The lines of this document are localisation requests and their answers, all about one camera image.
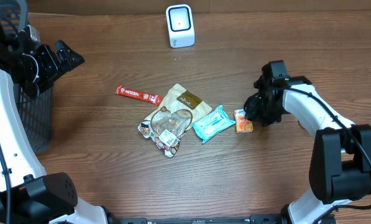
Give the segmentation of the red Nescafe stick sachet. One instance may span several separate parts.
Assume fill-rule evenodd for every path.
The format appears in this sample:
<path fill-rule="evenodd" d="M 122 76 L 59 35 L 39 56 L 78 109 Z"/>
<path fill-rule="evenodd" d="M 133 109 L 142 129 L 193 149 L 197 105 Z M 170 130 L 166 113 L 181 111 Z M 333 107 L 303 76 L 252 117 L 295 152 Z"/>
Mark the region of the red Nescafe stick sachet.
<path fill-rule="evenodd" d="M 142 92 L 142 91 L 128 89 L 128 88 L 123 87 L 122 85 L 119 85 L 117 87 L 116 94 L 121 95 L 121 96 L 125 96 L 125 97 L 128 97 L 128 98 L 133 98 L 133 99 L 136 99 L 136 100 L 148 102 L 148 103 L 151 103 L 151 104 L 156 105 L 156 106 L 159 106 L 161 104 L 162 100 L 163 100 L 162 96 L 154 95 L 154 94 L 150 94 L 150 93 L 146 93 L 146 92 Z"/>

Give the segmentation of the orange tissue pack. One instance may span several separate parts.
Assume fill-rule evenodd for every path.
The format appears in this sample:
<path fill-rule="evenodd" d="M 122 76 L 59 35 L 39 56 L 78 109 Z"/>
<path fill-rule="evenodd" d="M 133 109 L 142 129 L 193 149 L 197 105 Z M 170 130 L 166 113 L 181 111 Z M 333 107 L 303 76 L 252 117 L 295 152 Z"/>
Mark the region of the orange tissue pack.
<path fill-rule="evenodd" d="M 243 109 L 234 111 L 236 120 L 236 133 L 251 133 L 254 130 L 252 121 L 248 120 Z"/>

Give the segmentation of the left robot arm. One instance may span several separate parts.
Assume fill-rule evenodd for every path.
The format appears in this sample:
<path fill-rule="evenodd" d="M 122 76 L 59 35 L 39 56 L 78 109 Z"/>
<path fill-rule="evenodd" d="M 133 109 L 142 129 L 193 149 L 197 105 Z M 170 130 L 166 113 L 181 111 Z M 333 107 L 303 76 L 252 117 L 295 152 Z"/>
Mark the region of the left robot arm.
<path fill-rule="evenodd" d="M 78 196 L 68 174 L 46 173 L 25 133 L 14 85 L 36 99 L 84 62 L 63 41 L 51 49 L 32 32 L 26 26 L 7 35 L 0 21 L 0 222 L 109 223 L 103 207 Z"/>

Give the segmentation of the green wet wipes pack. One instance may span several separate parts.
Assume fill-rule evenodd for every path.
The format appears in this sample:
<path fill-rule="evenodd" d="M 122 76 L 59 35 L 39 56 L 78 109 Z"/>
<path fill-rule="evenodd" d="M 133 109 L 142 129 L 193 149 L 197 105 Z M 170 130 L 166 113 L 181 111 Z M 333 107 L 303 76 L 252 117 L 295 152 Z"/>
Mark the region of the green wet wipes pack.
<path fill-rule="evenodd" d="M 210 114 L 193 123 L 193 129 L 202 140 L 202 144 L 205 144 L 220 132 L 235 125 L 235 123 L 223 110 L 223 106 L 219 105 Z"/>

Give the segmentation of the white barcode scanner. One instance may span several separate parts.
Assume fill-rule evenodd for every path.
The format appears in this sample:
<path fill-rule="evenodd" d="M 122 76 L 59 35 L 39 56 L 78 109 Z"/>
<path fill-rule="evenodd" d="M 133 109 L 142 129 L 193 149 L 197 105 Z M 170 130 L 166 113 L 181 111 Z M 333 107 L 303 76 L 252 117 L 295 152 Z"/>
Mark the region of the white barcode scanner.
<path fill-rule="evenodd" d="M 166 20 L 170 47 L 190 47 L 195 44 L 195 28 L 192 10 L 187 4 L 167 7 Z"/>

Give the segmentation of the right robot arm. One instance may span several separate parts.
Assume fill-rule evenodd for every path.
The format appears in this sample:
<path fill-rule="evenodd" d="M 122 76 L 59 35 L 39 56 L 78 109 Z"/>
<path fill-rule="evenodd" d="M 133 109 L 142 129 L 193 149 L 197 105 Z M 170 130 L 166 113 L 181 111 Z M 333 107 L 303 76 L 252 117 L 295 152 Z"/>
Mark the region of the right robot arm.
<path fill-rule="evenodd" d="M 340 115 L 304 76 L 288 74 L 284 61 L 262 67 L 258 91 L 244 104 L 248 120 L 267 127 L 292 114 L 314 139 L 310 188 L 279 214 L 251 215 L 251 223 L 335 223 L 340 208 L 371 209 L 371 126 Z"/>

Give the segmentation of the grey plastic mesh basket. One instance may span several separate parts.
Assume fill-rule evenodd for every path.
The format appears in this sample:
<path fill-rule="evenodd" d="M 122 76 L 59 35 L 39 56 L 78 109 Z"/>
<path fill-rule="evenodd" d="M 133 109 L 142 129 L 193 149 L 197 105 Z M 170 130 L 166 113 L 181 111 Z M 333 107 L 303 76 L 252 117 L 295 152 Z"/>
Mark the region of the grey plastic mesh basket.
<path fill-rule="evenodd" d="M 0 0 L 0 23 L 4 33 L 16 36 L 29 25 L 25 1 Z M 19 84 L 14 85 L 14 100 L 31 148 L 35 153 L 48 149 L 51 140 L 52 90 L 31 100 Z"/>

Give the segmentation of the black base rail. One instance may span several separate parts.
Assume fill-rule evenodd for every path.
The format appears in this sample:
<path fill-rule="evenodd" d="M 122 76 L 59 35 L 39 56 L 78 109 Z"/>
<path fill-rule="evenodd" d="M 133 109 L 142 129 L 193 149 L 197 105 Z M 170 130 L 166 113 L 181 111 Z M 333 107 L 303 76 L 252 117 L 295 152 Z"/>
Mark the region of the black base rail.
<path fill-rule="evenodd" d="M 279 215 L 251 215 L 249 217 L 216 217 L 216 218 L 119 218 L 120 224 L 281 224 Z"/>

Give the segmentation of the brown cookie bag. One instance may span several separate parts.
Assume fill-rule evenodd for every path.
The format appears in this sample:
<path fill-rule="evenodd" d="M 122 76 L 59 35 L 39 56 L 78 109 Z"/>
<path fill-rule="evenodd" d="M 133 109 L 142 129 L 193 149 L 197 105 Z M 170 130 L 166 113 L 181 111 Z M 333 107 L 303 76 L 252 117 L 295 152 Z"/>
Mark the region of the brown cookie bag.
<path fill-rule="evenodd" d="M 169 89 L 158 108 L 140 122 L 138 130 L 165 156 L 172 158 L 185 133 L 211 111 L 212 108 L 200 97 L 177 83 Z"/>

